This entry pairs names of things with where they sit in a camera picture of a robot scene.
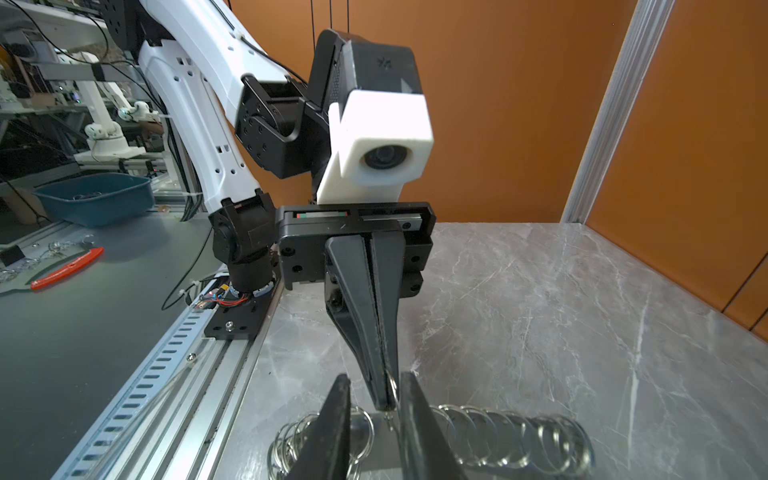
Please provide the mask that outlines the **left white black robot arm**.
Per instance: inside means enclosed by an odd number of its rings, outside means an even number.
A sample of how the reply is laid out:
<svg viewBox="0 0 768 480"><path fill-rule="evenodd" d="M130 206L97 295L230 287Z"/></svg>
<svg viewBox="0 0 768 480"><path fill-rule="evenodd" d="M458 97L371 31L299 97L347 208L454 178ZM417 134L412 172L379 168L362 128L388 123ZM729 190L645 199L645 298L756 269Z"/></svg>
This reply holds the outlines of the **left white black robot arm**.
<svg viewBox="0 0 768 480"><path fill-rule="evenodd" d="M404 202L434 144L413 52L332 29L308 79L222 1L105 1L190 156L215 256L244 301L321 282L376 409L398 403L397 317L417 295L436 216Z"/></svg>

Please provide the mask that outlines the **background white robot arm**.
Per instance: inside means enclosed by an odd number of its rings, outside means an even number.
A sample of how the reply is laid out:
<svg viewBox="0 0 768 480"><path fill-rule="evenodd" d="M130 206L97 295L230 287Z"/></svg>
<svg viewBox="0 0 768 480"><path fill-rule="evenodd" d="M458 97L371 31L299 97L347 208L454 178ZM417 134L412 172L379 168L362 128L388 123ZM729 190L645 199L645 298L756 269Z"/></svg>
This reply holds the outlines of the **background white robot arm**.
<svg viewBox="0 0 768 480"><path fill-rule="evenodd" d="M143 100L131 103L117 82L66 78L79 101L87 108L91 121L83 127L87 149L74 155L80 166L119 163L147 153L147 138L164 139L165 129L158 111ZM126 138L122 125L136 124L142 129L141 140L133 144Z"/></svg>

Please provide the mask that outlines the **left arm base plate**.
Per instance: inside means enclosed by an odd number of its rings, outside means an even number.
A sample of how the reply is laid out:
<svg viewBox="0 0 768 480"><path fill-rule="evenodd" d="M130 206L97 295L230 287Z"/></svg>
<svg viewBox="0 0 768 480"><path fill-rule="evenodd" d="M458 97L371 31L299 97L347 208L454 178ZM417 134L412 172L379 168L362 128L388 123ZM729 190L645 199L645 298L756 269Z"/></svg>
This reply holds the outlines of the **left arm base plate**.
<svg viewBox="0 0 768 480"><path fill-rule="evenodd" d="M257 296L239 306L218 306L203 334L216 340L254 340L266 320L272 314L273 306L282 293L283 282L278 280L267 293Z"/></svg>

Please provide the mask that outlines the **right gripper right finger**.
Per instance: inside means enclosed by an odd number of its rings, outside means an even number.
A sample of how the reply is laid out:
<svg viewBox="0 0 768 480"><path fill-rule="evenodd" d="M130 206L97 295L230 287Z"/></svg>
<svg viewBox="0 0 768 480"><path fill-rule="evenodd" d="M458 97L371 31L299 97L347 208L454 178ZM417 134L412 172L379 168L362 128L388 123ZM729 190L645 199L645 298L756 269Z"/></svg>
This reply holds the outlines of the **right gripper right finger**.
<svg viewBox="0 0 768 480"><path fill-rule="evenodd" d="M412 372L399 381L398 445L404 479L466 479Z"/></svg>

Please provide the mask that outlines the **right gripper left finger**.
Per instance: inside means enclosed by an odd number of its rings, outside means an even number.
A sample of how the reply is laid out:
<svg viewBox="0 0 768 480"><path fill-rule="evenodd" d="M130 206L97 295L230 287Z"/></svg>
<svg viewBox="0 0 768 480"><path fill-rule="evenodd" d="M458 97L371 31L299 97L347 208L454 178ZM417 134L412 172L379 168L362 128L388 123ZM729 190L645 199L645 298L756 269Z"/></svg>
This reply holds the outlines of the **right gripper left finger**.
<svg viewBox="0 0 768 480"><path fill-rule="evenodd" d="M350 423L350 380L346 374L339 374L287 479L346 479Z"/></svg>

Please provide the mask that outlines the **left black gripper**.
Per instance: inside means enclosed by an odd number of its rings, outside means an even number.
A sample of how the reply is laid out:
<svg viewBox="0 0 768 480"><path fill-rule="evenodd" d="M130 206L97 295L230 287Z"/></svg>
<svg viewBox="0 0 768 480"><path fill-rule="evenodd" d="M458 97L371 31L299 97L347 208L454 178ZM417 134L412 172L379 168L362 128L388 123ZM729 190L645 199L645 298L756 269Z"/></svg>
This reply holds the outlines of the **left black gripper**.
<svg viewBox="0 0 768 480"><path fill-rule="evenodd" d="M284 206L276 214L286 288L321 281L326 256L327 313L352 350L378 411L396 407L399 299L421 290L435 224L427 202ZM370 265L359 235L372 233Z"/></svg>

